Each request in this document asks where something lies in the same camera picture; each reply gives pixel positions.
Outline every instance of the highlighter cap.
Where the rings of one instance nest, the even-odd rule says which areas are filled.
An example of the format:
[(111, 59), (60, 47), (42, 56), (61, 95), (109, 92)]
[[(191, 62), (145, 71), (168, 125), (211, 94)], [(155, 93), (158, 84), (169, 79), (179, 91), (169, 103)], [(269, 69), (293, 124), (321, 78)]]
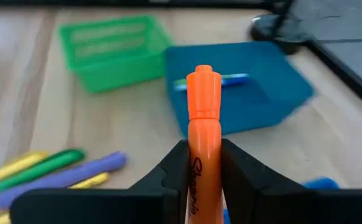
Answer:
[(189, 119), (220, 118), (221, 75), (199, 65), (187, 76)]

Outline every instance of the sharpie logo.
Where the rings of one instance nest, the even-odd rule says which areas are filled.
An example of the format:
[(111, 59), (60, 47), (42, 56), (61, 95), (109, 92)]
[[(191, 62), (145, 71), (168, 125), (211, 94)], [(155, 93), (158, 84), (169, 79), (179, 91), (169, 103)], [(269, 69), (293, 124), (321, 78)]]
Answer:
[(196, 215), (199, 211), (197, 207), (197, 190), (196, 190), (196, 181), (202, 175), (202, 161), (199, 157), (196, 157), (193, 160), (192, 168), (191, 168), (191, 181), (189, 183), (189, 215)]

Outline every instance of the blue object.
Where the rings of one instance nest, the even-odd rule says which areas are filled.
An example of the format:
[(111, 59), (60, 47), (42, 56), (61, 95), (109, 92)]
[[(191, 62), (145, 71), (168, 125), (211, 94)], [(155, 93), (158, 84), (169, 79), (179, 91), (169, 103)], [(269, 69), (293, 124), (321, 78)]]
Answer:
[[(340, 189), (340, 186), (328, 177), (309, 180), (307, 182), (303, 182), (302, 185), (308, 189)], [(224, 224), (231, 224), (228, 209), (224, 209)]]
[(223, 134), (278, 124), (313, 95), (312, 87), (271, 42), (171, 47), (166, 51), (167, 91), (186, 136), (187, 95), (174, 90), (173, 83), (202, 64), (220, 74), (250, 75), (247, 83), (222, 89)]
[[(250, 79), (246, 73), (222, 75), (221, 86), (242, 85)], [(174, 89), (177, 91), (187, 91), (187, 79), (176, 80)]]
[(334, 180), (328, 177), (309, 180), (307, 182), (303, 182), (302, 185), (308, 189), (340, 189), (340, 186)]

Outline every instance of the green highlighter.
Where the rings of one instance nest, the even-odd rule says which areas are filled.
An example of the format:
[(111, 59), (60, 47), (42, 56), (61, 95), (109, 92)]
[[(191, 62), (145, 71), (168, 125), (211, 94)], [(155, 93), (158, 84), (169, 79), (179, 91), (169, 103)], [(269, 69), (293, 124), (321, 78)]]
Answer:
[(8, 179), (0, 181), (0, 191), (19, 184), (30, 182), (84, 158), (85, 153), (82, 149), (66, 149), (60, 151), (40, 161), (34, 166), (16, 173)]

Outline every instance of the orange highlighter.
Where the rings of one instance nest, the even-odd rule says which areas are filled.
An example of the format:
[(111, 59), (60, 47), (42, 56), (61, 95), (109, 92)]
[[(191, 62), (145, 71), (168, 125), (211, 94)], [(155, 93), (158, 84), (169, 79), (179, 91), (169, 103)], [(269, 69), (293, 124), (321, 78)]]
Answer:
[(191, 180), (188, 224), (223, 224), (221, 75), (199, 65), (187, 76)]

